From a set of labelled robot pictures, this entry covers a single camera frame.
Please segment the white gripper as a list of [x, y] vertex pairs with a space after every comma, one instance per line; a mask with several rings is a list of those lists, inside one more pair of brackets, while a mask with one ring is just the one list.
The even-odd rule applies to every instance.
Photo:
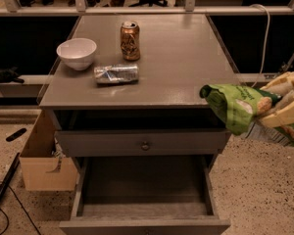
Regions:
[[[290, 90], [294, 88], [294, 71], [288, 71], [276, 77], [274, 80], [263, 86], [263, 90], [270, 90], [272, 88], [286, 88]], [[294, 101], [281, 110], [266, 117], [260, 118], [260, 123], [266, 127], [279, 127], [294, 123]]]

